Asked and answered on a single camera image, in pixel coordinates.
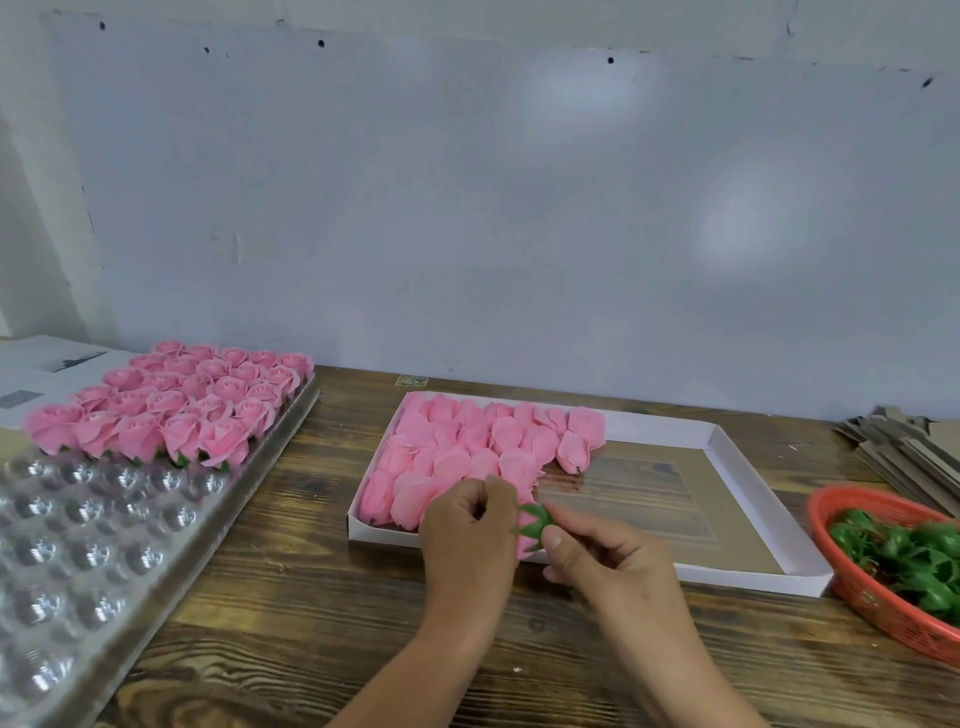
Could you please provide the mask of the person's right forearm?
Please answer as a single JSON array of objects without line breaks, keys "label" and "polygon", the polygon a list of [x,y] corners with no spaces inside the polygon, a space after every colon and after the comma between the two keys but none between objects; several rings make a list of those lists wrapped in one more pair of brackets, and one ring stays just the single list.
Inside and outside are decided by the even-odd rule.
[{"label": "person's right forearm", "polygon": [[627,595],[596,612],[622,667],[668,728],[771,728],[714,662],[682,594]]}]

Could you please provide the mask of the person's left forearm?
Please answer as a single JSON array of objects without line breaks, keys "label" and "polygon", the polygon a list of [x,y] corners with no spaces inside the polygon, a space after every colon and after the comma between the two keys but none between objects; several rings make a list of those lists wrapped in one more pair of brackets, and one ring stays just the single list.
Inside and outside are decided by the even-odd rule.
[{"label": "person's left forearm", "polygon": [[427,615],[326,728],[450,728],[498,627],[499,618]]}]

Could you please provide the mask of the white printed paper sheet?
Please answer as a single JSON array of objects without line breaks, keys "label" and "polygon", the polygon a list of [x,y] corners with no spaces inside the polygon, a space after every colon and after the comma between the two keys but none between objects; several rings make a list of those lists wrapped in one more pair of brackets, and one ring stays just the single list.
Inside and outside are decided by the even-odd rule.
[{"label": "white printed paper sheet", "polygon": [[0,339],[0,428],[21,430],[32,408],[70,401],[137,355],[49,335]]}]

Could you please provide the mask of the person's right hand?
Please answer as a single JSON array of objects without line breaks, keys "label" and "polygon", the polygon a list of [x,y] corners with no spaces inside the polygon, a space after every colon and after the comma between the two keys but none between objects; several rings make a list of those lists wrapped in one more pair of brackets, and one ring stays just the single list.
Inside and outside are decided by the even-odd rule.
[{"label": "person's right hand", "polygon": [[642,616],[672,619],[688,604],[664,541],[627,523],[547,501],[554,526],[592,541],[597,564],[547,564],[547,581],[576,590],[602,619],[624,622],[638,608]]}]

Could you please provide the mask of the green plastic flower calyx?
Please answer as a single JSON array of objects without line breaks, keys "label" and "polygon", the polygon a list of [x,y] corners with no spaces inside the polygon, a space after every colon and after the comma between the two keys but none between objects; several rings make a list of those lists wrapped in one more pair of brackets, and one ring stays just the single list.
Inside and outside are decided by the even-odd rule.
[{"label": "green plastic flower calyx", "polygon": [[525,502],[518,506],[520,522],[518,535],[529,541],[526,552],[536,552],[543,548],[544,529],[553,526],[555,521],[546,507],[536,502]]}]

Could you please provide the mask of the clear plastic blister tray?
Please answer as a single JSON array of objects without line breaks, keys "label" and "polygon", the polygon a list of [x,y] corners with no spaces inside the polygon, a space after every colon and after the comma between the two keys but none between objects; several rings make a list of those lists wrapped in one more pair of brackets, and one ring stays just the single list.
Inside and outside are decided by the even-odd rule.
[{"label": "clear plastic blister tray", "polygon": [[0,728],[90,728],[320,392],[316,374],[240,469],[34,448],[0,466]]}]

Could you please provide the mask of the stack of grey cardboard sheets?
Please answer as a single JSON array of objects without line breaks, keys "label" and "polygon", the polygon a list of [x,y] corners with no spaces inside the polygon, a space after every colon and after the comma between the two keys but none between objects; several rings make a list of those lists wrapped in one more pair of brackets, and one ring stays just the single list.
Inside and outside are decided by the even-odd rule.
[{"label": "stack of grey cardboard sheets", "polygon": [[834,431],[902,497],[960,520],[960,418],[932,419],[880,405]]}]

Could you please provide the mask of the person's left hand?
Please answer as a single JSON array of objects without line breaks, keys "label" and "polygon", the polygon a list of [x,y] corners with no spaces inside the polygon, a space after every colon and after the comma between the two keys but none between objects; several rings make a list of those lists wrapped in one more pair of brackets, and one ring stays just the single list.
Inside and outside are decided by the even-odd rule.
[{"label": "person's left hand", "polygon": [[485,480],[466,479],[434,497],[418,528],[425,571],[425,616],[479,621],[502,618],[515,559],[498,559],[484,543]]}]

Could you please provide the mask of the pile of loose pink roses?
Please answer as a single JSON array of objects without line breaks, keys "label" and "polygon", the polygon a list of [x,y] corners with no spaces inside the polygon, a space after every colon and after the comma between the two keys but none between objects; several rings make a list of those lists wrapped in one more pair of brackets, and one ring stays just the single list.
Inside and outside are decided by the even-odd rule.
[{"label": "pile of loose pink roses", "polygon": [[498,477],[534,503],[546,467],[581,476],[607,442],[588,407],[405,395],[359,486],[351,516],[369,528],[417,532],[426,507],[463,480]]}]

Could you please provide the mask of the heap of green calyxes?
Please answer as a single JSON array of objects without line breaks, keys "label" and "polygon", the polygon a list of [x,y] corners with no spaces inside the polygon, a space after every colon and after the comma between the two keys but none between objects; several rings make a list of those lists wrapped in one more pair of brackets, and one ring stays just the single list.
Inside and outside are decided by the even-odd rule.
[{"label": "heap of green calyxes", "polygon": [[868,577],[901,599],[960,628],[960,525],[914,526],[846,509],[826,528],[834,544]]}]

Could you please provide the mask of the rows of finished pink roses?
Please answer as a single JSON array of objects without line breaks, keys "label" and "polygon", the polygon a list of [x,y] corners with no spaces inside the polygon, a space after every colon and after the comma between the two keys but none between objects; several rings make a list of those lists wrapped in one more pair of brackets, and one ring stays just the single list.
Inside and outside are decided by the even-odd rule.
[{"label": "rows of finished pink roses", "polygon": [[300,352],[156,344],[65,402],[30,409],[23,431],[46,455],[238,470],[315,376]]}]

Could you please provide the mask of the red plastic mesh basket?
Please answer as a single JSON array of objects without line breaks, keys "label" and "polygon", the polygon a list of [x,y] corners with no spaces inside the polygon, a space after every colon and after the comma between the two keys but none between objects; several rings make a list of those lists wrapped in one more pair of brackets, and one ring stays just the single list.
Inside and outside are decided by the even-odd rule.
[{"label": "red plastic mesh basket", "polygon": [[960,628],[925,613],[868,576],[833,542],[827,528],[847,509],[860,509],[882,522],[914,527],[960,520],[901,496],[853,484],[834,484],[810,496],[810,535],[834,572],[834,593],[866,622],[907,648],[960,670]]}]

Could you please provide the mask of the white shallow cardboard box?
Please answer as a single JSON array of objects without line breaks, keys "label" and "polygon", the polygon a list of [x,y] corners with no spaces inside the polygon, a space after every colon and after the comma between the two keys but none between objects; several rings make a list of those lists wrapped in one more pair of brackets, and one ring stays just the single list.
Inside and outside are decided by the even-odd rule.
[{"label": "white shallow cardboard box", "polygon": [[[400,405],[413,393],[420,392],[405,394]],[[824,594],[833,569],[719,425],[590,409],[606,416],[606,444],[581,475],[547,466],[535,501],[559,502],[665,540],[681,581],[786,596]],[[347,511],[348,539],[418,549],[418,531],[368,527],[353,518],[359,486]]]}]

